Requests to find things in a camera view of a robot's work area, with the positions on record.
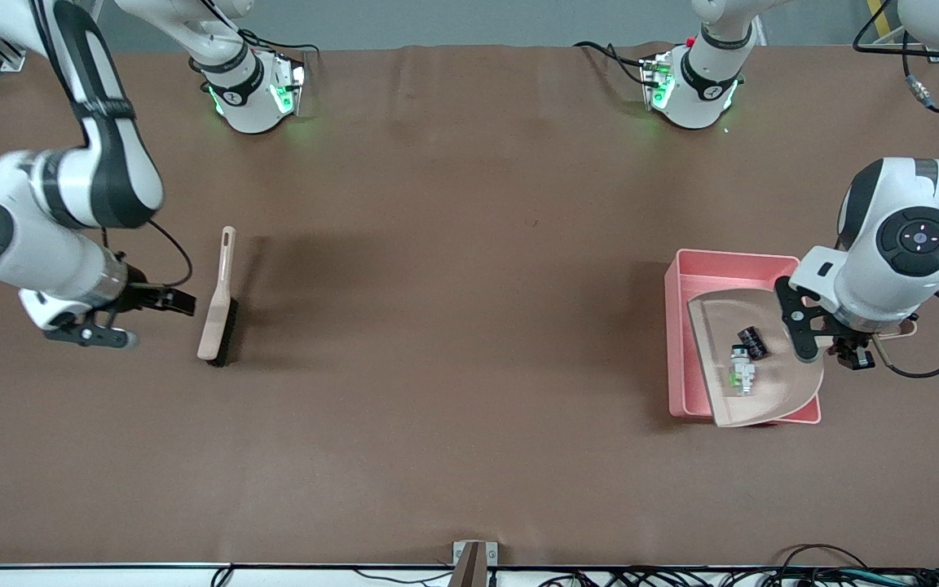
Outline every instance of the wooden brush handle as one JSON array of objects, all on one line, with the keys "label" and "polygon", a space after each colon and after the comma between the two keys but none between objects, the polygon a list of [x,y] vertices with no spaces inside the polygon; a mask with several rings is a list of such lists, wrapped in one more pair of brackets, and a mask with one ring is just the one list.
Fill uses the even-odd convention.
[{"label": "wooden brush handle", "polygon": [[231,283],[231,265],[234,264],[234,237],[238,231],[234,227],[223,227],[223,236],[219,242],[219,281]]}]

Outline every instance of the pink bin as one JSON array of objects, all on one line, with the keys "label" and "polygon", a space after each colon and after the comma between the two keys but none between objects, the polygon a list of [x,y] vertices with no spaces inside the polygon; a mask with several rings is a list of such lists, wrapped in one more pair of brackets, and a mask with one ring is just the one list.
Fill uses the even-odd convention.
[{"label": "pink bin", "polygon": [[[799,265],[795,257],[722,253],[718,250],[679,249],[666,271],[666,337],[668,340],[668,413],[675,417],[712,420],[712,406],[701,374],[698,348],[690,329],[686,304],[694,296],[719,289],[760,287],[774,289],[782,275]],[[798,412],[772,422],[817,424],[821,406],[817,397]]]}]

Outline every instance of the table surface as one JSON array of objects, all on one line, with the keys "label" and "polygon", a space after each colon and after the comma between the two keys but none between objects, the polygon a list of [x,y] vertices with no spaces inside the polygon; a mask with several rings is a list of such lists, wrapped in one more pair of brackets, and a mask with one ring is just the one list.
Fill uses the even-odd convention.
[{"label": "table surface", "polygon": [[[939,378],[828,361],[817,426],[667,412],[676,249],[804,255],[865,165],[939,157],[899,60],[760,48],[734,107],[686,131],[578,49],[328,52],[309,118],[261,136],[186,62],[117,59],[199,311],[131,312],[137,350],[81,349],[0,284],[0,561],[429,562],[486,538],[508,563],[823,541],[939,565]],[[939,100],[939,66],[915,67]],[[1,79],[0,153],[79,141],[41,60]],[[239,349],[215,370],[194,355],[224,224]],[[112,245],[183,271],[152,229]],[[892,346],[913,370],[939,364],[924,315]]]}]

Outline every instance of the gray floor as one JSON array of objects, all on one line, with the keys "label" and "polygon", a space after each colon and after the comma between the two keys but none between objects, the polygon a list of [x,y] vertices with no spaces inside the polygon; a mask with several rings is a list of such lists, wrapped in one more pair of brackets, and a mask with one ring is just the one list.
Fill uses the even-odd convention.
[{"label": "gray floor", "polygon": [[[771,45],[847,44],[869,15],[864,0],[797,0],[765,12],[764,33]],[[99,23],[114,52],[179,50],[112,0],[104,1]],[[630,46],[679,42],[698,28],[686,0],[261,0],[239,24],[264,38],[325,50],[583,40]]]}]

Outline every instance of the brush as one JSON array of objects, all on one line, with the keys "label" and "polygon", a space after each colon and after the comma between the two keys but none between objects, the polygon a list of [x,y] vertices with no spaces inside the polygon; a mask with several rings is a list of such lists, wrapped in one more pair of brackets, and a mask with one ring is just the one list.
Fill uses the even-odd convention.
[{"label": "brush", "polygon": [[227,367],[227,350],[238,320],[238,301],[231,298],[231,265],[236,233],[234,227],[223,227],[219,246],[219,280],[212,302],[209,302],[205,330],[201,331],[201,344],[198,345],[198,358],[213,367]]}]

